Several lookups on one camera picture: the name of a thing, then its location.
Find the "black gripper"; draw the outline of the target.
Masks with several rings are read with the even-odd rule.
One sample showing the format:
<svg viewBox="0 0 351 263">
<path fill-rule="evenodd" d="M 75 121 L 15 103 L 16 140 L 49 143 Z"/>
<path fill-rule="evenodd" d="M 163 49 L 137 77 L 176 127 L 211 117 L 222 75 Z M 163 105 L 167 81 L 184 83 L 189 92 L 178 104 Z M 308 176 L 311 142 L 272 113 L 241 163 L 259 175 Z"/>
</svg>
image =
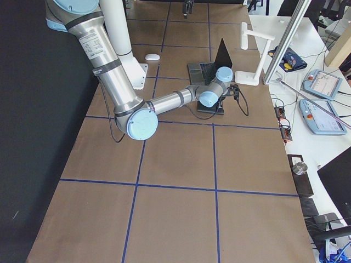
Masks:
<svg viewBox="0 0 351 263">
<path fill-rule="evenodd" d="M 185 0 L 183 2 L 183 14 L 192 14 L 194 7 L 194 0 Z"/>
<path fill-rule="evenodd" d="M 225 98 L 232 96 L 234 100 L 239 103 L 239 86 L 237 84 L 232 84 L 227 92 L 224 93 L 219 99 L 219 106 L 223 105 L 223 101 Z"/>
</svg>

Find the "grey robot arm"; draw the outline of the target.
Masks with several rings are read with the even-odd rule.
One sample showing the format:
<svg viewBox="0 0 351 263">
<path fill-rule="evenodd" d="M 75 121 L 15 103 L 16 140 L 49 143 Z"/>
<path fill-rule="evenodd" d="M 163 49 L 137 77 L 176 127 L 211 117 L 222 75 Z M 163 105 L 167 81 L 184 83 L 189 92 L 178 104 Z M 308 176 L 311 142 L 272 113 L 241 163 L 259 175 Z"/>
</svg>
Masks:
<svg viewBox="0 0 351 263">
<path fill-rule="evenodd" d="M 189 85 L 145 101 L 132 84 L 146 72 L 133 56 L 122 1 L 46 1 L 45 6 L 48 27 L 78 39 L 115 105 L 116 126 L 134 140 L 154 135 L 158 115 L 193 101 L 211 107 L 230 89 L 233 72 L 223 66 L 208 85 Z"/>
</svg>

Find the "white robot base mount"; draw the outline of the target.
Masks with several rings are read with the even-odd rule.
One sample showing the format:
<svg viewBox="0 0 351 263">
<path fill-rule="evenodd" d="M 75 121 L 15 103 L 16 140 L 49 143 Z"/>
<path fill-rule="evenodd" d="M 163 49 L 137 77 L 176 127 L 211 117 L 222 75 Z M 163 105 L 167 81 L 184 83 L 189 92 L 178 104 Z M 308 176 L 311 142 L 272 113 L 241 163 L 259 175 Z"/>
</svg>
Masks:
<svg viewBox="0 0 351 263">
<path fill-rule="evenodd" d="M 142 90 L 148 66 L 140 64 L 132 52 L 122 0 L 100 0 L 109 40 L 135 90 Z"/>
</svg>

